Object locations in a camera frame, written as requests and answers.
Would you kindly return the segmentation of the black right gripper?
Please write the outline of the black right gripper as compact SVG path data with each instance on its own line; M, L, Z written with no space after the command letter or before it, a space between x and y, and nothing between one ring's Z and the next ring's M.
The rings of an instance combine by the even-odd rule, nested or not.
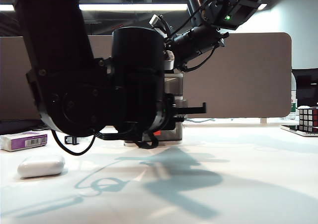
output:
M174 69L184 71L184 65L182 60L183 47L185 45L185 40L181 35L174 35L173 37L165 38L165 48L172 51L174 54Z

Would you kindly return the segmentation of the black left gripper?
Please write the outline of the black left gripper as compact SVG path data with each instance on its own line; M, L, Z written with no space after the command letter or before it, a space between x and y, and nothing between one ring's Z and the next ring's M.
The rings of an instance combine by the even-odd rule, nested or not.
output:
M163 122L156 128L156 131L174 130L177 122L184 121L184 116L179 116L179 114L205 114L207 112L206 102L203 102L201 107L177 108L172 93L164 94L163 104Z

